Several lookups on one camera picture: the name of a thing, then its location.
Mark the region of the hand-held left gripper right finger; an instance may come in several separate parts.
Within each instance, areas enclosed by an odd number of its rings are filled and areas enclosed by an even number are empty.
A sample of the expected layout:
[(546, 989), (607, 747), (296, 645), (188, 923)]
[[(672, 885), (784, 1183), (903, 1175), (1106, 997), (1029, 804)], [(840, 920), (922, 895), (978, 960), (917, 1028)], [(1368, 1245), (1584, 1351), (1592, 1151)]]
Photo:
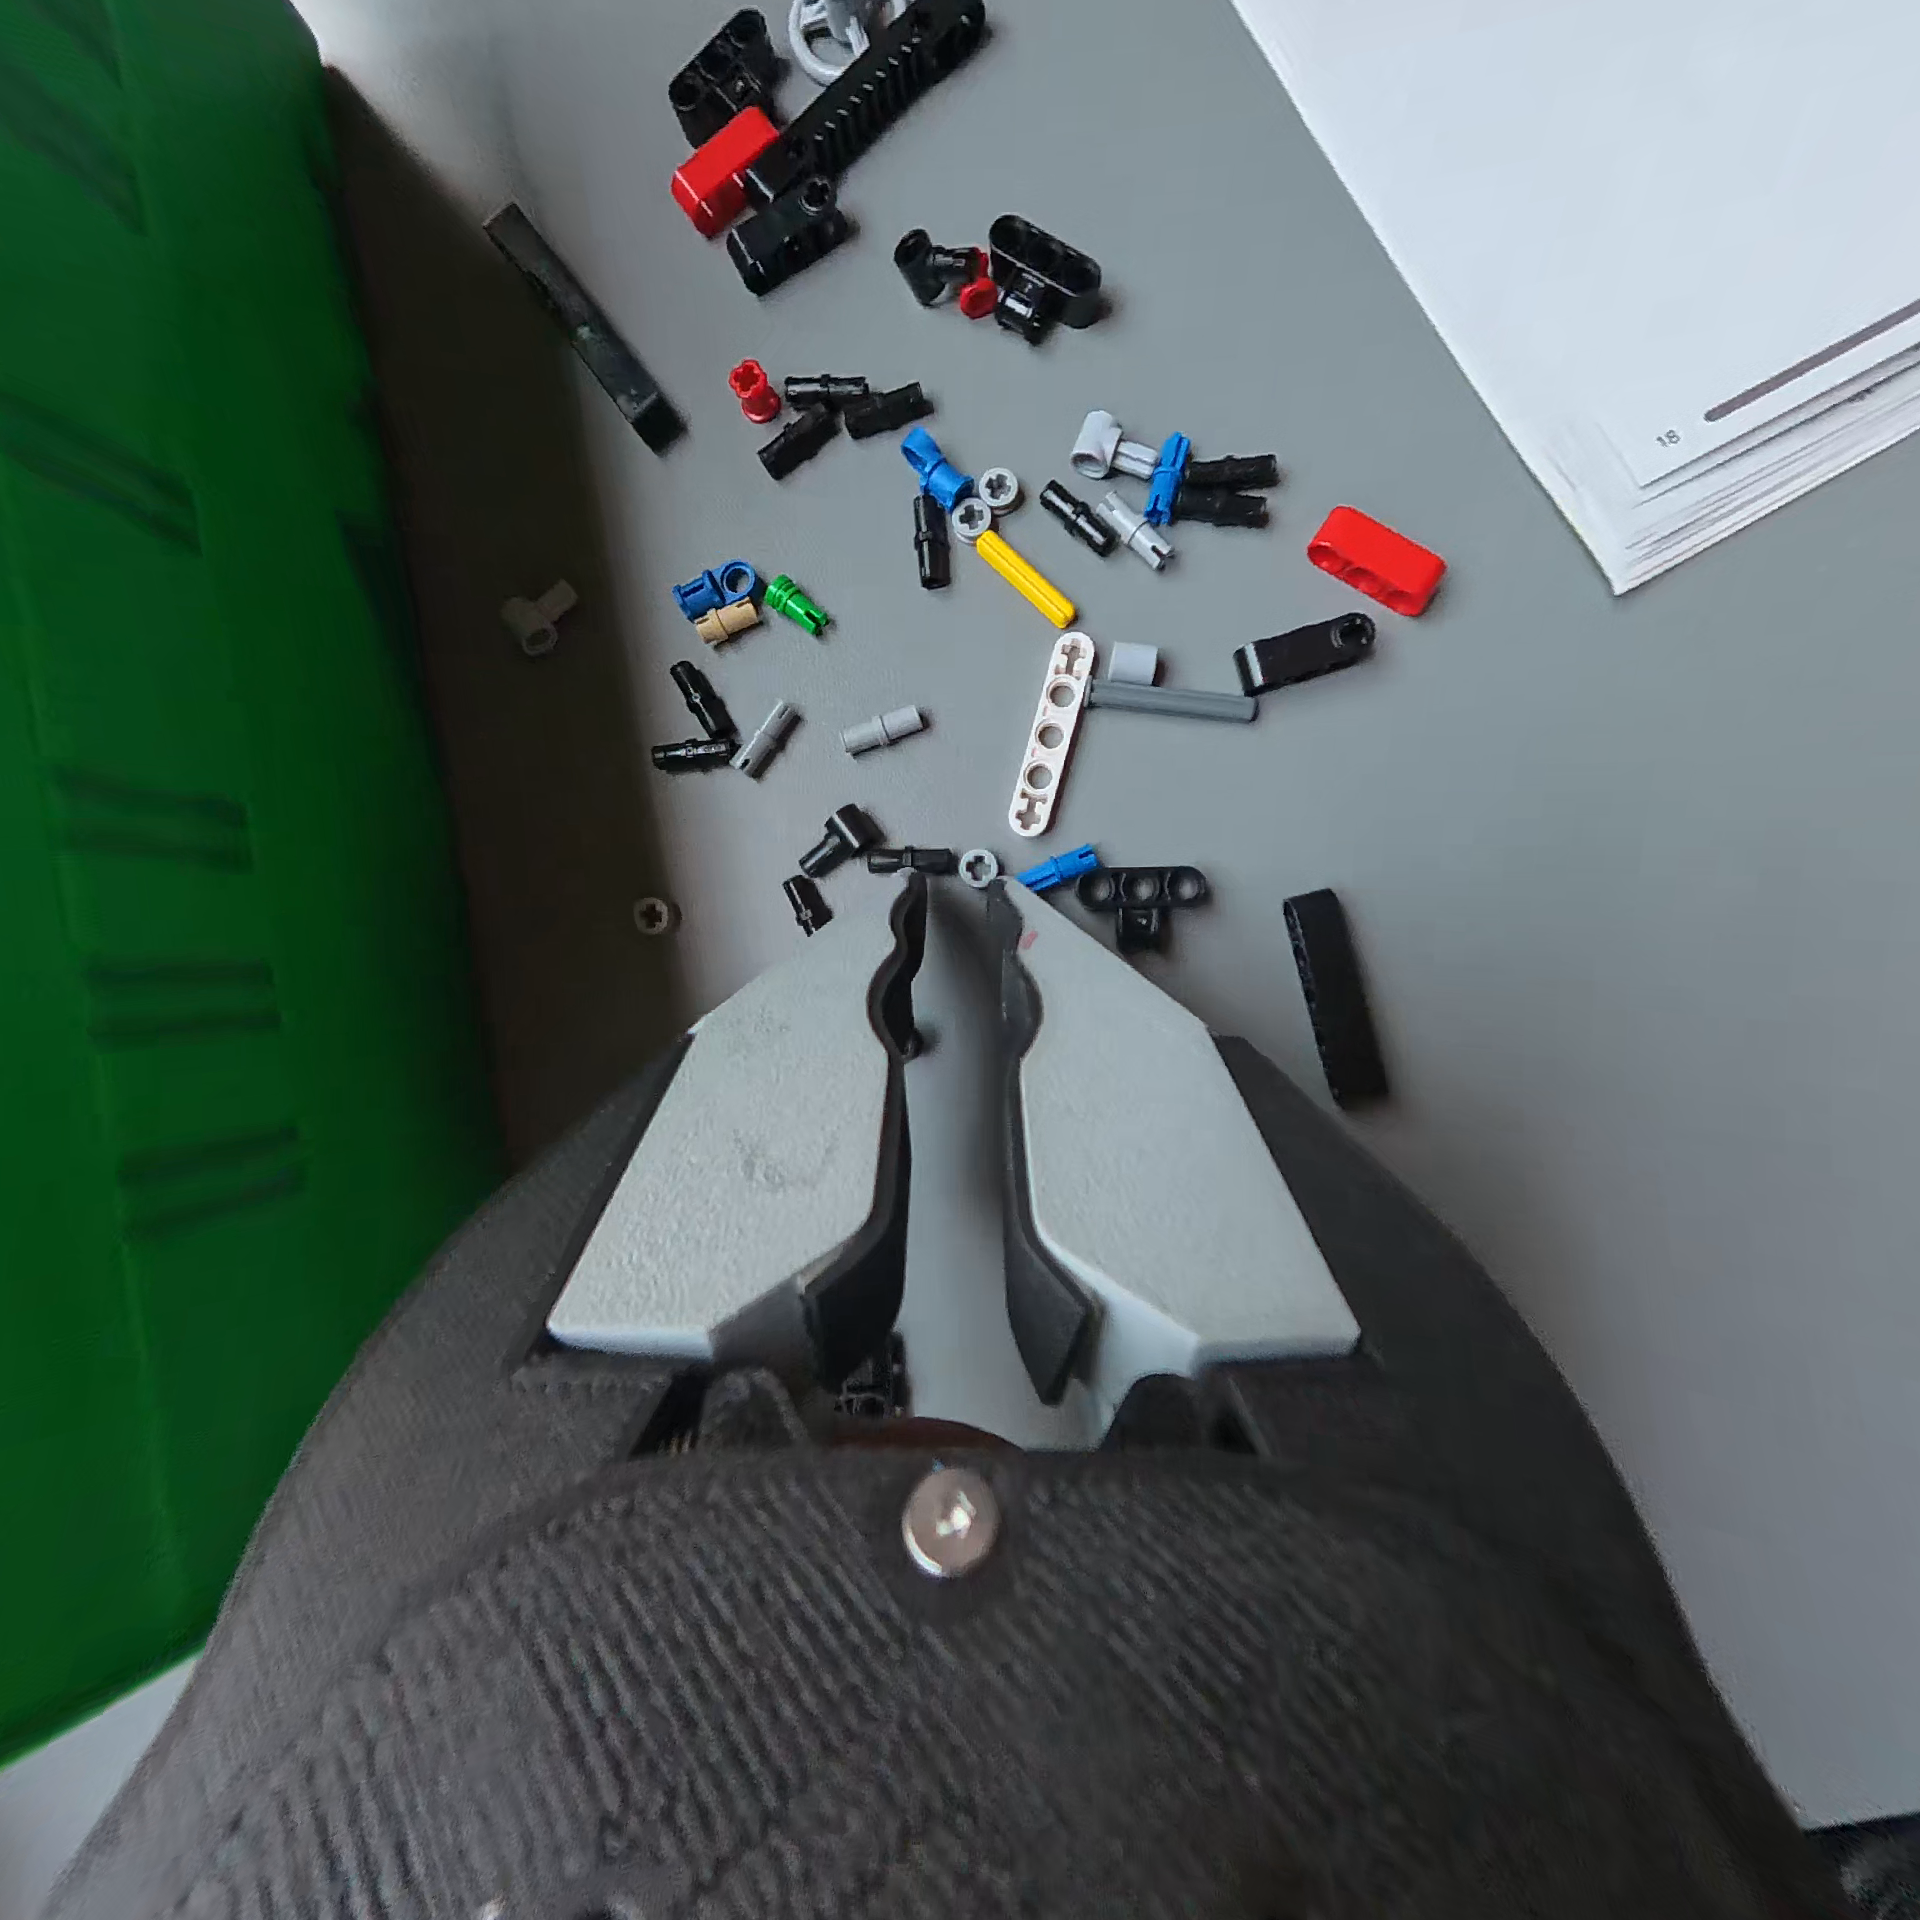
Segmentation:
[(1145, 1380), (1356, 1359), (1217, 1033), (1016, 881), (985, 922), (1004, 1309), (1033, 1401), (1005, 1434), (1097, 1450)]

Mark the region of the black T-shaped lego beam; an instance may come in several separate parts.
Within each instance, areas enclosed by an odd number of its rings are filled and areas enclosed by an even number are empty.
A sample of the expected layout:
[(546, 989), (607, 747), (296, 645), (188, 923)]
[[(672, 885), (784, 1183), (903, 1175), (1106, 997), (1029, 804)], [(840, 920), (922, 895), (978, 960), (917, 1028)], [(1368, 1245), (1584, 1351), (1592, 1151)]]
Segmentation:
[(1073, 895), (1087, 913), (1108, 916), (1122, 957), (1162, 953), (1178, 913), (1211, 898), (1209, 879), (1193, 866), (1100, 866), (1084, 871)]

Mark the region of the green plastic storage bin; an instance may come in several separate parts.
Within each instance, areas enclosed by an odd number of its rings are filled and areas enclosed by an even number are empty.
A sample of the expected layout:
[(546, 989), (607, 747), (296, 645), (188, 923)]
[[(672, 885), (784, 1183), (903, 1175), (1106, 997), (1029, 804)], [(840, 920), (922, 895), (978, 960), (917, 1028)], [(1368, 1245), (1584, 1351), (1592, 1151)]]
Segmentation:
[(496, 1128), (317, 45), (2, 34), (13, 1760), (203, 1644)]

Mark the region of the white lego instruction booklet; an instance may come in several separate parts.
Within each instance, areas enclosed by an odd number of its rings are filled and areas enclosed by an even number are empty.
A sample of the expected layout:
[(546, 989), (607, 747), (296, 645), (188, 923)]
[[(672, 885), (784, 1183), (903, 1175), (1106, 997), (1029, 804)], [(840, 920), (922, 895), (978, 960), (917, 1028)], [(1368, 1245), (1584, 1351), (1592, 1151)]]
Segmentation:
[(1919, 5), (1236, 15), (1615, 592), (1919, 427)]

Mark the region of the red lego beam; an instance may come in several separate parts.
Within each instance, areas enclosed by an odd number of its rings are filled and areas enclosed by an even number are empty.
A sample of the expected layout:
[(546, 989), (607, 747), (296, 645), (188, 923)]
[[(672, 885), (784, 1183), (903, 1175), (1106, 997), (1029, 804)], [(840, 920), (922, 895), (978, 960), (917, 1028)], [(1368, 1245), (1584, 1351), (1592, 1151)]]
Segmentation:
[(745, 105), (684, 159), (671, 180), (671, 197), (706, 240), (725, 233), (748, 207), (745, 175), (780, 137), (762, 105)]
[(1306, 546), (1308, 562), (1402, 617), (1433, 604), (1449, 565), (1428, 546), (1349, 503), (1335, 506)]

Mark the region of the yellow lego axle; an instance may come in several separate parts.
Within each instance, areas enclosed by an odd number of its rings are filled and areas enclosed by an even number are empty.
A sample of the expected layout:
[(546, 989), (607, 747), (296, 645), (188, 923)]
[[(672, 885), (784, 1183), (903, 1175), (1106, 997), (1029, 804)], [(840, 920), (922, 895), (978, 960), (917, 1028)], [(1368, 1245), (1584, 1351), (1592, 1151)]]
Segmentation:
[(984, 531), (975, 537), (971, 546), (980, 562), (1010, 586), (1033, 611), (1042, 613), (1057, 632), (1073, 632), (1077, 604), (1002, 536), (992, 529)]

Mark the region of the scattered black lego pins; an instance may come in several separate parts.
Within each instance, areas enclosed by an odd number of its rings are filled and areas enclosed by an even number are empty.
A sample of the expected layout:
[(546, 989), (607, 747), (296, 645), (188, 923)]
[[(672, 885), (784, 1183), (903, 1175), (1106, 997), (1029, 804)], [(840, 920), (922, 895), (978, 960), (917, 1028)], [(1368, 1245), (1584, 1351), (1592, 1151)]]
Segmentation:
[[(786, 477), (837, 434), (848, 434), (857, 442), (874, 440), (912, 425), (924, 425), (928, 416), (928, 397), (922, 384), (911, 381), (893, 392), (871, 392), (864, 379), (817, 379), (794, 381), (786, 396), (796, 404), (781, 434), (762, 448), (762, 465), (773, 477)], [(1267, 525), (1267, 491), (1280, 484), (1280, 460), (1274, 453), (1258, 455), (1225, 455), (1220, 460), (1195, 460), (1186, 471), (1179, 507), (1173, 521), (1202, 521), (1213, 525)], [(1097, 554), (1108, 559), (1122, 549), (1103, 521), (1096, 517), (1096, 506), (1071, 491), (1060, 483), (1044, 483), (1039, 497), (1041, 507), (1067, 536)], [(919, 586), (938, 592), (954, 581), (954, 549), (961, 543), (949, 532), (946, 513), (917, 483), (915, 491), (915, 554), (919, 569)], [(765, 583), (759, 573), (759, 605)], [(692, 663), (674, 663), (671, 680), (679, 688), (684, 704), (700, 729), (685, 740), (659, 744), (652, 747), (652, 763), (660, 773), (684, 775), (709, 770), (713, 765), (731, 765), (737, 747), (743, 744), (738, 725), (729, 719), (729, 708), (709, 687), (701, 668)]]

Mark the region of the black three-hole lego beam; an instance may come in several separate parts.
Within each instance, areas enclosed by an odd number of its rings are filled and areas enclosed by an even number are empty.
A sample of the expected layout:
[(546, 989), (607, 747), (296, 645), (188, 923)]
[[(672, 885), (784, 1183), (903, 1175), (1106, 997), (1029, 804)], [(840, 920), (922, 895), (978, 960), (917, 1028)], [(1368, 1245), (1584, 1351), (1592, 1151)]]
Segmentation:
[(1097, 260), (1018, 212), (1002, 212), (989, 227), (989, 276), (999, 330), (1033, 347), (1059, 330), (1090, 330), (1114, 311)]

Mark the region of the black thin lego liftarm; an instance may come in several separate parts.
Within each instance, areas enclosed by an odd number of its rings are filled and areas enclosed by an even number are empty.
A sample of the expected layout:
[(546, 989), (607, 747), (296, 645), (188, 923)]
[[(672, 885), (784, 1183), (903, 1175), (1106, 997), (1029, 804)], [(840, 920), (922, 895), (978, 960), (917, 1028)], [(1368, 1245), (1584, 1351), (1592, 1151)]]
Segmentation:
[(1233, 666), (1239, 693), (1258, 699), (1362, 666), (1375, 652), (1375, 620), (1352, 611), (1248, 641), (1233, 652)]

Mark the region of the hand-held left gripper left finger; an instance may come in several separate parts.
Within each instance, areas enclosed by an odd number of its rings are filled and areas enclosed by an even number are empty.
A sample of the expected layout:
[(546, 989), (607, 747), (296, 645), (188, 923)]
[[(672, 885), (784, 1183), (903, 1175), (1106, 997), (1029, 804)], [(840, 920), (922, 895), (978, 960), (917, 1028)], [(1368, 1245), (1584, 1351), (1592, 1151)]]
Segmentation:
[(842, 920), (682, 1040), (549, 1338), (818, 1387), (876, 1356), (905, 1293), (907, 1044), (928, 885)]

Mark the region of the white thin lego liftarm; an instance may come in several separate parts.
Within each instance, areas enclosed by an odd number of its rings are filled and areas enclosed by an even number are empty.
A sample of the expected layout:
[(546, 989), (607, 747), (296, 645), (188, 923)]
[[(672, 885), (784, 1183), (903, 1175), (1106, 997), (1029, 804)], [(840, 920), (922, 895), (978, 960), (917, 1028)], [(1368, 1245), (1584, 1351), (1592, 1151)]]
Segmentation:
[(1092, 637), (1084, 632), (1064, 634), (1047, 658), (1041, 701), (1005, 815), (1012, 835), (1025, 841), (1039, 839), (1051, 825), (1096, 672)]

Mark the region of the long dark flat lego piece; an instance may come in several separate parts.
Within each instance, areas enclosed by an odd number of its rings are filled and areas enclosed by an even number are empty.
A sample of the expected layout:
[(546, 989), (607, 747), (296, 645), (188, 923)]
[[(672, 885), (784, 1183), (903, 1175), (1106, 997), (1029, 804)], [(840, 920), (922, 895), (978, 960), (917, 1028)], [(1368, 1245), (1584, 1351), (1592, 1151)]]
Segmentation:
[(647, 368), (527, 211), (514, 202), (505, 203), (488, 218), (485, 233), (561, 330), (593, 381), (613, 401), (631, 433), (652, 453), (668, 453), (685, 434), (685, 420), (665, 396), (656, 372)]

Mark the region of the grey lego pulley wheel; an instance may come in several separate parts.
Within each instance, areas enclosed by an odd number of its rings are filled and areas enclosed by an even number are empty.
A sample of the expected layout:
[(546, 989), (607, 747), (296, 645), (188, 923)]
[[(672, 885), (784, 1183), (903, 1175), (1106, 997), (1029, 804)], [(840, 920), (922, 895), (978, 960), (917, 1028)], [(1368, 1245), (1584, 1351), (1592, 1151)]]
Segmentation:
[(791, 2), (791, 57), (807, 80), (825, 89), (876, 45), (905, 8), (907, 2)]

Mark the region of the short black lego beam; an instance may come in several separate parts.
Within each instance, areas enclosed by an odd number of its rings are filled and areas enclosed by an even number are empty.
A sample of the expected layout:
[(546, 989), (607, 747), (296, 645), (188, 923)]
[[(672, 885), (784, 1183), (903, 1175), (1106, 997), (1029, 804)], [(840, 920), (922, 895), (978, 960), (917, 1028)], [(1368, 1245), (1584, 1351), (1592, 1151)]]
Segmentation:
[(765, 300), (850, 240), (852, 223), (837, 200), (837, 180), (804, 176), (768, 208), (728, 233), (740, 284)]

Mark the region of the black ribbed lego beam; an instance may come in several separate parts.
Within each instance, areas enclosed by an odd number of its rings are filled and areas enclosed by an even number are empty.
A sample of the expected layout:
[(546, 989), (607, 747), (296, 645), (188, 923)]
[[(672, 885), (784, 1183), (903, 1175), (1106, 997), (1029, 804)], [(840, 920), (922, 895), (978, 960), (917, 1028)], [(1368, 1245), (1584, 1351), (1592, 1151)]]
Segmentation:
[(1356, 1112), (1389, 1100), (1386, 1056), (1340, 897), (1332, 890), (1290, 897), (1282, 915), (1332, 1103)]

